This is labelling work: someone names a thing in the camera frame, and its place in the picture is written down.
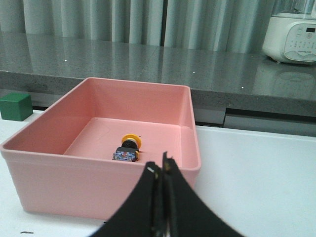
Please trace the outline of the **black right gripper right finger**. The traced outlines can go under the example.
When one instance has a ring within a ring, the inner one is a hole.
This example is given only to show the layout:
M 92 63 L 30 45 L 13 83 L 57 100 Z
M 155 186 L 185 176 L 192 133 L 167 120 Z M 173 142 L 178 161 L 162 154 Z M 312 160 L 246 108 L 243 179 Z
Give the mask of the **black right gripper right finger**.
M 163 203 L 171 237 L 240 237 L 194 192 L 176 161 L 162 155 Z

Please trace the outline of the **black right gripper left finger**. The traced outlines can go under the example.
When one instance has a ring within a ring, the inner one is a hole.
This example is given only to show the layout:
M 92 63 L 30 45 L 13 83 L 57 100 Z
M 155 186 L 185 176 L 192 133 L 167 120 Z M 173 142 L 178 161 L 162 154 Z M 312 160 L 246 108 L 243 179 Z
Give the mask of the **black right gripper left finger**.
M 161 169 L 148 162 L 142 175 L 121 207 L 93 237 L 162 236 Z

